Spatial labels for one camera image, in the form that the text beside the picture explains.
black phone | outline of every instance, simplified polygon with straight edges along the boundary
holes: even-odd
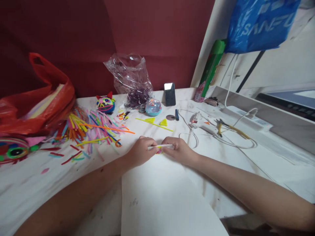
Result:
[[[176,105],[175,84],[174,83],[164,84],[164,93],[165,93],[165,105],[167,107],[175,106]]]

forearm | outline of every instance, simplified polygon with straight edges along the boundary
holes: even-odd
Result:
[[[268,223],[295,230],[315,230],[315,206],[263,177],[198,155],[191,167],[206,174]]]
[[[18,229],[18,235],[65,235],[132,168],[123,156],[74,181],[42,205]]]

coin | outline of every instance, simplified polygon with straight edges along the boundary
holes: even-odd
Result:
[[[172,120],[175,120],[175,116],[173,116],[173,115],[167,115],[167,116],[166,116],[166,119],[172,121]]]

yellow-handled pliers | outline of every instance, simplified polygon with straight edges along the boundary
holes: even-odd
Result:
[[[240,131],[239,129],[237,129],[233,126],[226,124],[222,119],[217,120],[217,124],[218,124],[217,135],[219,135],[221,138],[222,138],[221,127],[222,127],[222,125],[225,125],[225,126],[229,127],[230,129],[235,130],[240,136],[244,137],[245,139],[250,139],[250,137],[247,134],[245,134],[243,131]]]

pink ear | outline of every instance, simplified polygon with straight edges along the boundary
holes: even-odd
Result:
[[[45,138],[46,138],[45,136],[40,136],[40,137],[29,137],[29,138],[25,138],[25,139],[28,142],[29,146],[31,147],[31,146],[34,146],[36,144],[39,144]]]
[[[113,98],[113,92],[110,91],[110,92],[107,94],[107,97],[109,97],[110,99],[112,99],[112,98]]]

